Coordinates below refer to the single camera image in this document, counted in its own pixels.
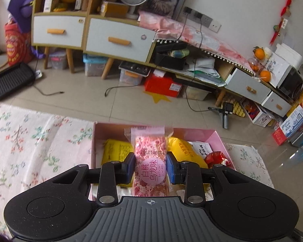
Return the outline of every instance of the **pink label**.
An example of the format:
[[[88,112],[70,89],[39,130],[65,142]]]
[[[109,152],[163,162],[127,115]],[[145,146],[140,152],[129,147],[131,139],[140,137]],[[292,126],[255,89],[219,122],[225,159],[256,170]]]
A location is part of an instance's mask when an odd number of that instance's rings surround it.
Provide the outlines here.
[[[160,184],[166,176],[165,163],[159,158],[148,158],[144,160],[138,170],[142,181],[150,185]]]

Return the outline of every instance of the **black power cord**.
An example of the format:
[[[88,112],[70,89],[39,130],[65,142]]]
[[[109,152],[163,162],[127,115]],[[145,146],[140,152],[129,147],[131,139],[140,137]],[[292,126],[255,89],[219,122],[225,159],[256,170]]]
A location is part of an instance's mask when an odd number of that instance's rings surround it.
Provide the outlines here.
[[[38,60],[39,60],[38,52],[37,52],[37,61],[36,61],[36,66],[35,66],[35,71],[34,71],[35,76],[36,76],[36,69],[37,69]],[[44,95],[44,96],[51,96],[51,95],[55,95],[55,94],[64,94],[64,93],[65,93],[65,92],[63,92],[63,91],[59,91],[59,92],[55,92],[55,93],[51,93],[51,94],[45,94],[45,93],[43,93],[43,91],[41,91],[37,86],[35,86],[35,80],[32,82],[32,84],[31,84],[30,86],[33,86],[34,88],[36,88],[37,91],[40,92],[40,93],[41,93],[42,95]]]
[[[184,28],[185,28],[185,26],[186,26],[186,21],[187,21],[187,18],[188,18],[188,16],[189,16],[190,13],[191,13],[191,12],[186,12],[186,17],[185,17],[185,22],[184,22],[184,25],[183,25],[182,32],[181,32],[180,36],[177,38],[177,40],[173,43],[173,45],[172,45],[170,51],[173,49],[175,43],[177,43],[178,40],[182,37],[183,32],[184,32]],[[108,88],[108,89],[105,91],[104,97],[107,97],[107,96],[108,96],[108,94],[109,94],[109,92],[110,92],[111,89],[114,89],[114,88],[122,88],[122,87],[135,87],[135,86],[114,86],[114,87],[110,87],[110,88]]]
[[[201,22],[201,19],[200,19],[200,33],[201,33],[201,42],[200,42],[200,46],[198,49],[201,48],[201,45],[202,45],[202,42],[203,42],[203,34],[202,34],[202,22]],[[194,62],[194,77],[193,79],[191,80],[191,82],[193,82],[195,80],[195,76],[196,76],[196,59],[195,59],[195,62]],[[187,93],[186,93],[186,90],[187,90],[187,86],[185,87],[185,96],[186,96],[186,101],[187,101],[187,104],[189,105],[189,108],[194,111],[194,112],[207,112],[207,111],[210,111],[210,110],[194,110],[191,106],[190,106],[190,103],[189,103],[189,100],[187,98]]]

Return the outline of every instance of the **red bag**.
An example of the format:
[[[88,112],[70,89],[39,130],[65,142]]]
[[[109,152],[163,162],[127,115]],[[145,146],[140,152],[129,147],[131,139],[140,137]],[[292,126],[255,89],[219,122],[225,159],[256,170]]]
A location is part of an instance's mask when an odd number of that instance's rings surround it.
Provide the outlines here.
[[[6,24],[4,29],[8,64],[12,66],[20,62],[29,63],[34,57],[29,48],[31,33],[20,33],[17,23]]]

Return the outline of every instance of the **yellow package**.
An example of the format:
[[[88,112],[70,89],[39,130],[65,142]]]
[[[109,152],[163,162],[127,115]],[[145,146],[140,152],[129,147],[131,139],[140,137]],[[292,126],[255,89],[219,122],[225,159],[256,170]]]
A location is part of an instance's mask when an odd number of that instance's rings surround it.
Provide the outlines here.
[[[208,165],[203,158],[194,152],[191,144],[184,140],[176,137],[170,137],[168,140],[167,150],[172,152],[179,162],[187,160],[197,163],[201,168],[208,168]]]
[[[104,151],[102,164],[110,162],[110,161],[120,161],[123,162],[126,156],[133,152],[133,146],[128,142],[108,139],[104,143]],[[133,180],[128,185],[120,185],[121,187],[132,187]]]

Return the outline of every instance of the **pink cloth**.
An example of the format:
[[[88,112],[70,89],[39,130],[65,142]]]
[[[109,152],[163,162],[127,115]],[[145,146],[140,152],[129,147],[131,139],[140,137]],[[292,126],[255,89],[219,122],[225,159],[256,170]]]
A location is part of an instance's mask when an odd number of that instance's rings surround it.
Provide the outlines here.
[[[183,23],[145,11],[140,11],[139,13],[141,18],[140,27],[157,31],[157,39],[177,39],[180,36],[184,26]],[[247,59],[241,56],[230,45],[212,37],[206,30],[202,31],[202,35],[203,40],[201,49],[212,52],[218,56],[222,56],[236,64],[240,64],[252,72]],[[201,43],[201,35],[194,27],[186,25],[180,40],[195,47],[199,47]]]

